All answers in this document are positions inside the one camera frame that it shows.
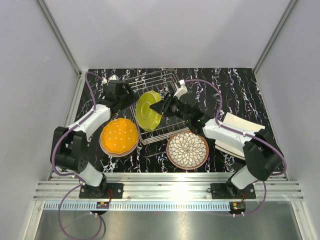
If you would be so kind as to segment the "green polka dot plate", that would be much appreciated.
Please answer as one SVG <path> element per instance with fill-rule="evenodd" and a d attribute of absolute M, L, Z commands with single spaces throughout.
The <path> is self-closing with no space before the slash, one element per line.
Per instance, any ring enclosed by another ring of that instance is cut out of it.
<path fill-rule="evenodd" d="M 150 90 L 142 94 L 137 102 L 135 108 L 137 124 L 146 132 L 154 131 L 161 122 L 162 116 L 150 109 L 150 105 L 161 99 L 158 92 Z"/>

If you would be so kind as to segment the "metal wire dish rack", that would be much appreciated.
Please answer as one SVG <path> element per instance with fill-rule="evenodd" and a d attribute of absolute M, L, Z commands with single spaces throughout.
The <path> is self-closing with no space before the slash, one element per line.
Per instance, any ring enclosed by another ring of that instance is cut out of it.
<path fill-rule="evenodd" d="M 175 116 L 162 116 L 150 108 L 150 105 L 163 100 L 167 94 L 175 94 L 180 87 L 174 69 L 141 73 L 125 79 L 124 82 L 130 86 L 138 99 L 130 106 L 130 110 L 142 144 L 168 139 L 188 130 L 184 120 Z"/>

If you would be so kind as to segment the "pink polka dot plate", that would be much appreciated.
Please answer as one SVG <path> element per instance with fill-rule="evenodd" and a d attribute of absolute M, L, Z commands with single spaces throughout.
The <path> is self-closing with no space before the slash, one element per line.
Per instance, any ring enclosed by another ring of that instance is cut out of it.
<path fill-rule="evenodd" d="M 139 142 L 137 142 L 129 151 L 126 151 L 126 152 L 123 152 L 123 153 L 111 153 L 106 148 L 103 147 L 102 141 L 101 140 L 99 141 L 99 145 L 100 145 L 100 148 L 102 149 L 102 151 L 105 154 L 107 154 L 107 155 L 109 155 L 111 157 L 116 157 L 116 158 L 124 157 L 124 156 L 127 156 L 127 155 L 131 154 L 137 148 L 138 143 Z"/>

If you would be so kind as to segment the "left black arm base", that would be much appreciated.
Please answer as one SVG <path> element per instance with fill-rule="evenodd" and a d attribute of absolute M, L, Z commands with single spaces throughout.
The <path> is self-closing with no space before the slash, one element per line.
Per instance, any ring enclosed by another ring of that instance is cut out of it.
<path fill-rule="evenodd" d="M 98 187 L 84 185 L 80 188 L 80 199 L 122 199 L 124 191 L 123 183 L 102 183 Z"/>

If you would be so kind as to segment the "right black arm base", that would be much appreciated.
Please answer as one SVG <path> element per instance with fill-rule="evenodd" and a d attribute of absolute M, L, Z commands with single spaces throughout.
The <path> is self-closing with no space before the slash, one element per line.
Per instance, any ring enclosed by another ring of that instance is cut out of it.
<path fill-rule="evenodd" d="M 227 183 L 211 183 L 206 192 L 211 194 L 215 200 L 232 200 L 232 199 L 255 199 L 256 192 L 253 184 L 249 184 L 244 189 L 238 189 Z"/>

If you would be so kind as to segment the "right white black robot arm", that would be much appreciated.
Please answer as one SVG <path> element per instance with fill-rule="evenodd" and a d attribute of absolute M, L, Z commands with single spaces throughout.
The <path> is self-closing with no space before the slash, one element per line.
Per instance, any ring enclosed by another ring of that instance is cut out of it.
<path fill-rule="evenodd" d="M 151 104 L 150 109 L 165 117 L 180 118 L 192 133 L 221 141 L 244 154 L 245 165 L 227 180 L 222 189 L 233 199 L 243 195 L 250 184 L 266 181 L 280 164 L 285 164 L 284 155 L 265 129 L 246 131 L 224 124 L 202 112 L 197 105 L 185 103 L 170 93 Z"/>

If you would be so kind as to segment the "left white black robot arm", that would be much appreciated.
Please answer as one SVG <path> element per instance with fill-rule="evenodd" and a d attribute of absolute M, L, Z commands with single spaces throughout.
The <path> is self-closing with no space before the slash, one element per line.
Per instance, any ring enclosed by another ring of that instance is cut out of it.
<path fill-rule="evenodd" d="M 107 195 L 107 180 L 89 161 L 88 139 L 118 111 L 130 107 L 138 99 L 129 84 L 110 80 L 103 88 L 102 99 L 93 100 L 92 108 L 73 124 L 54 130 L 50 162 L 55 174 L 73 176 L 97 199 Z"/>

